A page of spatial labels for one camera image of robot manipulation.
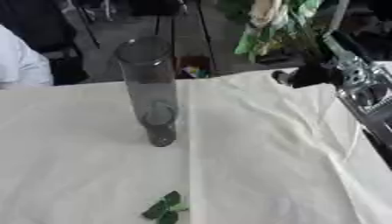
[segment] green leaves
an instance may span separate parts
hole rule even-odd
[[[179,212],[188,209],[187,206],[181,204],[181,195],[173,191],[143,212],[142,216],[151,221],[157,220],[157,224],[174,224],[179,220]]]

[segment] person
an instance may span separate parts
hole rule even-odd
[[[0,89],[52,84],[48,59],[0,24]]]

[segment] green leaf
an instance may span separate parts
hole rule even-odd
[[[142,216],[149,220],[155,220],[164,215],[168,207],[163,200],[149,208],[149,210],[142,213]]]
[[[181,202],[181,195],[174,191],[164,196],[164,201],[168,207],[173,207]]]
[[[176,212],[167,212],[162,216],[157,224],[174,224],[179,220],[179,214]]]

